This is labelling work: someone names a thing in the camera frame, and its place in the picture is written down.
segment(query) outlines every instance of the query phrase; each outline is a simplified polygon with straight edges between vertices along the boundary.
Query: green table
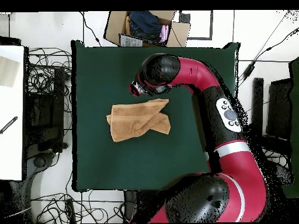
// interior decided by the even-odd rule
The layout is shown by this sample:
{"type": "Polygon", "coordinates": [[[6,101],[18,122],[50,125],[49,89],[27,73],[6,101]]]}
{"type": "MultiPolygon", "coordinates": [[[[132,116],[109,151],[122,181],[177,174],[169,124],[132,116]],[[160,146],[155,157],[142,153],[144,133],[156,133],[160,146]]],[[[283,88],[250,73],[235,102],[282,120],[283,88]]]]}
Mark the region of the green table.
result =
{"type": "Polygon", "coordinates": [[[77,97],[77,106],[73,108],[77,111],[73,124],[77,130],[77,138],[73,139],[73,188],[78,191],[158,190],[183,174],[207,172],[188,89],[175,88],[159,96],[169,99],[162,110],[171,123],[169,135],[149,130],[139,138],[114,143],[106,115],[110,114],[113,104],[134,104],[154,99],[149,96],[134,97],[128,91],[128,84],[143,60],[154,53],[208,62],[234,94],[238,47],[238,43],[232,43],[224,49],[85,48],[79,41],[72,41],[77,97]]]}

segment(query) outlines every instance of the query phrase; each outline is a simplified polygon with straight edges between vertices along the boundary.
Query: brown towel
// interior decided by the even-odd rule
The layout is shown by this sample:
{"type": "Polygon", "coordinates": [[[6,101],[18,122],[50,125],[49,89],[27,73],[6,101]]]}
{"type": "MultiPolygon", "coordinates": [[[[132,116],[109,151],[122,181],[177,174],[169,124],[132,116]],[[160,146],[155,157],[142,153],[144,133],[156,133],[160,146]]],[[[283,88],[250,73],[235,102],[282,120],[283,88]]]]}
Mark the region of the brown towel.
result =
{"type": "Polygon", "coordinates": [[[112,139],[120,142],[140,137],[149,129],[169,134],[171,125],[168,116],[160,113],[169,100],[155,99],[131,105],[113,105],[107,115],[112,139]]]}

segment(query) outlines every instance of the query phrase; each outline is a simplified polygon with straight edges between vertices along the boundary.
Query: white stripe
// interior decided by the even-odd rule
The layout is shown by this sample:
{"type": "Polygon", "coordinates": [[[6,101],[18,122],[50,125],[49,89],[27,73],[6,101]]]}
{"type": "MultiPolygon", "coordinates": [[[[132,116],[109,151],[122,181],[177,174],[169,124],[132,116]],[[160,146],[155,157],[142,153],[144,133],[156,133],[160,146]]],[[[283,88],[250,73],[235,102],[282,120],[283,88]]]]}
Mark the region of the white stripe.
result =
{"type": "Polygon", "coordinates": [[[243,214],[245,212],[245,197],[244,197],[243,191],[242,191],[240,185],[238,184],[238,182],[236,182],[232,177],[230,177],[224,173],[220,173],[220,174],[228,177],[235,184],[236,188],[238,189],[239,195],[241,197],[241,209],[240,209],[240,213],[235,222],[239,222],[242,219],[243,214]]]}
{"type": "Polygon", "coordinates": [[[246,142],[231,142],[219,147],[215,151],[218,151],[219,157],[223,157],[225,155],[229,155],[232,153],[236,153],[240,151],[250,152],[251,150],[246,142]]]}

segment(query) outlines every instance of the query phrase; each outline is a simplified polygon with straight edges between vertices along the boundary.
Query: red robot arm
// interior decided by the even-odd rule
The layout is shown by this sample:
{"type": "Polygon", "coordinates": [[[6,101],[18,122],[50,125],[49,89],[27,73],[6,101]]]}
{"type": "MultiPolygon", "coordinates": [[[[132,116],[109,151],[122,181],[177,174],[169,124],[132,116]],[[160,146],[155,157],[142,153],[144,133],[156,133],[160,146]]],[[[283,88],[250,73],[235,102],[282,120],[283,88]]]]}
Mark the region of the red robot arm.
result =
{"type": "Polygon", "coordinates": [[[177,86],[185,86],[192,93],[201,145],[211,173],[198,173],[189,179],[192,182],[178,183],[173,197],[165,200],[150,222],[257,220],[266,204],[265,180],[242,136],[237,114],[211,68],[193,59],[154,54],[142,63],[130,90],[135,96],[158,95],[177,86]],[[217,195],[227,199],[213,199],[217,195]],[[211,213],[211,207],[216,207],[218,213],[211,213]]]}

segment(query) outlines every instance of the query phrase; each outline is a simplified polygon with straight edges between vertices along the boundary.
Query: black cable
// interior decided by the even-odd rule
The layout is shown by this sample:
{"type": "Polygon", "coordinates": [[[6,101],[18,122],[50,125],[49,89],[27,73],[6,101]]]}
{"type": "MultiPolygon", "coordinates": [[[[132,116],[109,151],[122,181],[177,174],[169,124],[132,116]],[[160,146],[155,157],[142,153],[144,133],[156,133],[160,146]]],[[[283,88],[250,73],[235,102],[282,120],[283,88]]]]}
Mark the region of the black cable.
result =
{"type": "Polygon", "coordinates": [[[68,182],[67,182],[67,184],[65,185],[65,192],[68,194],[68,189],[67,189],[67,187],[68,187],[68,183],[69,183],[69,181],[71,180],[71,177],[72,177],[72,172],[71,172],[71,175],[69,176],[69,179],[68,179],[68,182]]]}
{"type": "Polygon", "coordinates": [[[173,31],[173,34],[175,35],[176,40],[177,40],[178,43],[180,44],[180,41],[178,40],[178,38],[177,38],[177,36],[176,36],[176,34],[175,34],[175,31],[173,30],[173,27],[171,27],[171,30],[173,31]]]}
{"type": "Polygon", "coordinates": [[[58,163],[58,161],[59,161],[59,157],[60,157],[60,153],[58,153],[58,156],[57,156],[57,161],[56,161],[56,163],[54,164],[54,165],[52,165],[52,166],[50,166],[50,167],[54,167],[57,163],[58,163]]]}
{"type": "Polygon", "coordinates": [[[276,45],[273,45],[273,46],[271,46],[271,47],[269,47],[269,48],[267,48],[267,49],[265,49],[261,54],[259,54],[248,66],[247,66],[247,68],[246,68],[246,70],[244,70],[244,72],[242,73],[242,75],[244,75],[244,80],[243,80],[243,82],[250,76],[250,74],[252,73],[252,71],[254,70],[254,68],[255,68],[255,62],[256,62],[256,60],[261,56],[261,55],[263,55],[265,52],[267,52],[267,51],[270,51],[272,48],[274,48],[274,47],[276,47],[276,46],[278,46],[278,45],[280,45],[284,40],[286,40],[287,38],[288,38],[288,36],[292,36],[293,34],[296,34],[297,32],[299,31],[299,27],[298,28],[296,28],[296,29],[294,29],[293,31],[291,31],[288,35],[286,35],[285,36],[285,38],[281,41],[281,42],[279,42],[279,43],[277,43],[276,45]]]}
{"type": "Polygon", "coordinates": [[[87,27],[91,32],[92,32],[92,34],[93,34],[93,36],[95,37],[95,39],[96,39],[96,41],[99,43],[99,45],[100,45],[100,40],[96,37],[96,35],[95,35],[95,32],[89,27],[89,26],[87,26],[87,24],[86,24],[86,20],[85,20],[85,17],[84,17],[84,15],[83,15],[83,13],[82,12],[80,12],[79,11],[79,13],[82,15],[82,17],[83,17],[83,21],[84,21],[84,24],[85,24],[85,27],[87,27]]]}
{"type": "Polygon", "coordinates": [[[259,58],[259,54],[260,52],[263,50],[263,48],[265,47],[265,45],[267,44],[267,42],[270,40],[271,36],[273,35],[273,33],[276,31],[276,29],[278,28],[278,26],[281,24],[281,22],[283,21],[283,19],[286,17],[286,14],[283,16],[283,18],[281,19],[281,21],[278,23],[278,25],[275,27],[275,29],[272,31],[271,35],[268,37],[268,39],[266,40],[266,42],[264,43],[263,47],[259,50],[258,54],[255,56],[255,58],[253,59],[253,61],[256,61],[259,58]]]}
{"type": "Polygon", "coordinates": [[[82,207],[83,206],[83,194],[81,193],[81,220],[80,223],[82,224],[82,207]]]}

